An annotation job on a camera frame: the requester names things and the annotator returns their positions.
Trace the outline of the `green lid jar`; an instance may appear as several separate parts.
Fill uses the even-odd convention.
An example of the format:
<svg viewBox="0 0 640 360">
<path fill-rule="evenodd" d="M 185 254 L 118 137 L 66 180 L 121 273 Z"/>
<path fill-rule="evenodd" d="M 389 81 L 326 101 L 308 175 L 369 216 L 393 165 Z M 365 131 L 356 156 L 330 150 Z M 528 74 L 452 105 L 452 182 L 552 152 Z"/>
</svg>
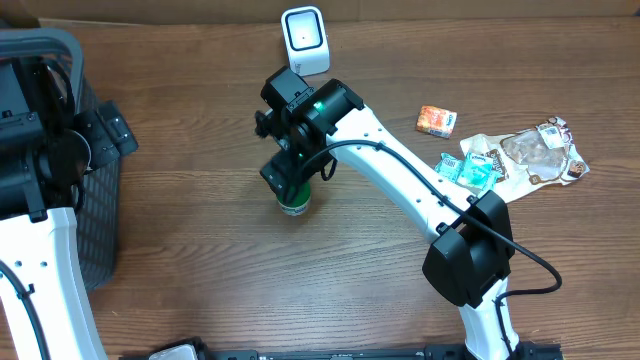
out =
<svg viewBox="0 0 640 360">
<path fill-rule="evenodd" d="M 311 185 L 309 182 L 291 187 L 290 190 L 277 197 L 281 210 L 289 216 L 299 216 L 307 211 L 311 201 Z"/>
</svg>

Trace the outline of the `orange tissue pack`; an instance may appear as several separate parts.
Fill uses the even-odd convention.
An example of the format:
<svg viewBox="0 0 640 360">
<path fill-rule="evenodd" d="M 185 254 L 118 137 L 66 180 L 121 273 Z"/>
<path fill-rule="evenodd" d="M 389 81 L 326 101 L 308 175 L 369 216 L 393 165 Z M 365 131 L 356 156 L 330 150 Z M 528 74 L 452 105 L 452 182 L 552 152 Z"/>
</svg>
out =
<svg viewBox="0 0 640 360">
<path fill-rule="evenodd" d="M 416 130 L 448 139 L 453 133 L 456 120 L 456 112 L 435 106 L 422 106 L 416 121 Z"/>
</svg>

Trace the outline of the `teal packet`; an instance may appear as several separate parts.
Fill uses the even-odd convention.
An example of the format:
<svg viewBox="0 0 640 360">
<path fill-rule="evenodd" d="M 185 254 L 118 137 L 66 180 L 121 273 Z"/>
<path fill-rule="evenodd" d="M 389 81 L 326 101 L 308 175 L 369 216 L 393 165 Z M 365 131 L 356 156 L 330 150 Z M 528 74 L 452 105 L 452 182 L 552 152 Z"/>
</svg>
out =
<svg viewBox="0 0 640 360">
<path fill-rule="evenodd" d="M 453 157 L 452 155 L 450 155 L 448 153 L 442 153 L 441 154 L 441 160 L 436 165 L 435 171 L 438 174 L 440 174 L 441 176 L 443 176 L 446 179 L 448 179 L 449 181 L 459 185 L 456 182 L 456 179 L 457 179 L 457 177 L 459 175 L 459 172 L 460 172 L 460 170 L 462 168 L 462 163 L 463 163 L 464 160 L 457 159 L 457 158 Z M 474 193 L 477 196 L 481 197 L 486 192 L 480 193 L 480 194 L 476 194 L 475 192 L 472 192 L 472 193 Z"/>
</svg>

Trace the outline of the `Kleenex tissue pack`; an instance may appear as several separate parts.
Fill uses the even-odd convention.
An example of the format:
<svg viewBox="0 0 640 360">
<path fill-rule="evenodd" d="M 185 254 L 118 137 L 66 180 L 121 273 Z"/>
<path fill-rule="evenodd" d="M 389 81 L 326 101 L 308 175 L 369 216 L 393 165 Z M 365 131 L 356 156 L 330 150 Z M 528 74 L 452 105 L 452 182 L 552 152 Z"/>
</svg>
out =
<svg viewBox="0 0 640 360">
<path fill-rule="evenodd" d="M 462 163 L 456 182 L 476 194 L 492 190 L 498 173 L 493 170 L 493 160 L 484 155 L 469 152 Z"/>
</svg>

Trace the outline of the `clear dried mushroom bag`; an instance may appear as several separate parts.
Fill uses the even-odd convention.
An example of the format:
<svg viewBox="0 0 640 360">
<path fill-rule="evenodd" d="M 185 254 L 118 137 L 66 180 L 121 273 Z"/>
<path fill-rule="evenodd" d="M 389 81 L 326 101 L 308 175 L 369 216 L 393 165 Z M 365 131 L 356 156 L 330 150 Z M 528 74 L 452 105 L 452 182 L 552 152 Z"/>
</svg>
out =
<svg viewBox="0 0 640 360">
<path fill-rule="evenodd" d="M 525 170 L 532 185 L 569 183 L 590 171 L 576 150 L 570 128 L 560 117 L 506 137 L 500 146 Z"/>
</svg>

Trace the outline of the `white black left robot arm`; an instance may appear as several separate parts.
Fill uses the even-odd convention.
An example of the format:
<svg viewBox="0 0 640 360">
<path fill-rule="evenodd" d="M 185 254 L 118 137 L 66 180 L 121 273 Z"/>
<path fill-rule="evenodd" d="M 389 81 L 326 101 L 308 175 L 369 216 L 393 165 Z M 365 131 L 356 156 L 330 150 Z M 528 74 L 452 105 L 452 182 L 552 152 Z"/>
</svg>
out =
<svg viewBox="0 0 640 360">
<path fill-rule="evenodd" d="M 81 274 L 85 178 L 138 148 L 117 105 L 84 111 L 65 70 L 1 59 L 1 306 L 21 359 L 104 359 Z"/>
</svg>

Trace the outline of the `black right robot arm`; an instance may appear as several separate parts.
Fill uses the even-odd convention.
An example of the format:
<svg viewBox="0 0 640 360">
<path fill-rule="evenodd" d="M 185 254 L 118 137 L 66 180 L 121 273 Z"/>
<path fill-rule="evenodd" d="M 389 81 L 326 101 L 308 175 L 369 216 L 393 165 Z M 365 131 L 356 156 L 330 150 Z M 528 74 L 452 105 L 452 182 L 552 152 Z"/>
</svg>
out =
<svg viewBox="0 0 640 360">
<path fill-rule="evenodd" d="M 283 67 L 266 80 L 261 97 L 269 108 L 256 113 L 256 133 L 273 138 L 281 149 L 260 174 L 280 203 L 305 204 L 315 174 L 329 180 L 340 163 L 355 169 L 428 241 L 422 271 L 459 309 L 467 354 L 515 358 L 519 337 L 505 303 L 515 252 L 506 203 L 492 191 L 477 197 L 439 175 L 337 79 L 314 88 Z"/>
</svg>

